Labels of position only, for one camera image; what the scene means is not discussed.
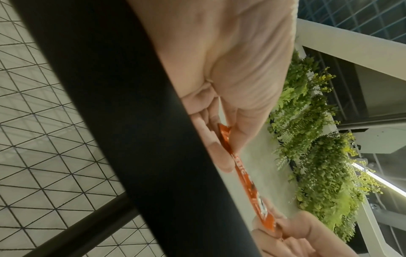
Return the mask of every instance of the human hand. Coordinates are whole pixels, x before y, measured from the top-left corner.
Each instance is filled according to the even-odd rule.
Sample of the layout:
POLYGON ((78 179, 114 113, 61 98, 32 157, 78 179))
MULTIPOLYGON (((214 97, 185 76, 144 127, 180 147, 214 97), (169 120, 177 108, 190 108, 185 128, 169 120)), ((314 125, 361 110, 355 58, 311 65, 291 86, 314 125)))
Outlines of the human hand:
POLYGON ((264 201, 274 213, 281 234, 266 229, 258 217, 253 220, 252 237, 264 257, 358 257, 341 239, 312 214, 301 211, 292 219, 275 213, 269 201, 264 201))
POLYGON ((215 138, 218 97, 232 127, 231 148, 239 152, 258 133, 282 91, 298 1, 128 2, 214 163, 233 170, 234 162, 215 138))

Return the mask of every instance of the orange wrapper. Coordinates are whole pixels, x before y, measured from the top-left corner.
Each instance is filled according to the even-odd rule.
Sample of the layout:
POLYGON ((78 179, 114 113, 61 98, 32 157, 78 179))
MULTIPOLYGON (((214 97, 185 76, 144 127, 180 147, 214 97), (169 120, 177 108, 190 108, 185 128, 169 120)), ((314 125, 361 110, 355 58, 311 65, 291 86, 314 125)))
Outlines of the orange wrapper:
POLYGON ((254 182, 251 180, 251 177, 245 170, 240 157, 238 157, 238 155, 232 151, 230 145, 228 144, 230 128, 223 124, 219 124, 219 128, 223 138, 222 145, 230 153, 236 163, 238 177, 240 178, 241 184, 243 185, 245 192, 251 201, 252 207, 254 207, 255 213, 261 219, 264 227, 270 229, 271 231, 275 231, 276 223, 273 215, 268 211, 268 208, 262 202, 258 190, 255 187, 254 182))

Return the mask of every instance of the orange packet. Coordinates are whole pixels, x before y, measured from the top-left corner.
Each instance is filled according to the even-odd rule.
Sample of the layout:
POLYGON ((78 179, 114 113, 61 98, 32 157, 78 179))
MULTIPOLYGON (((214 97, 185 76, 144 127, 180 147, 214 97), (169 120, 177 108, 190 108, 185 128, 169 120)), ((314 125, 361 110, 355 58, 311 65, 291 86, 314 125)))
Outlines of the orange packet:
POLYGON ((258 190, 255 187, 254 182, 251 180, 251 177, 245 170, 240 157, 232 151, 230 145, 228 144, 228 139, 230 136, 230 128, 223 124, 219 124, 219 128, 223 138, 222 145, 230 153, 230 155, 233 157, 236 163, 236 171, 238 177, 240 178, 241 184, 243 185, 245 192, 247 193, 247 196, 250 199, 252 207, 254 207, 255 213, 260 218, 264 227, 270 229, 271 231, 275 231, 276 223, 273 215, 268 211, 268 208, 261 200, 258 190))

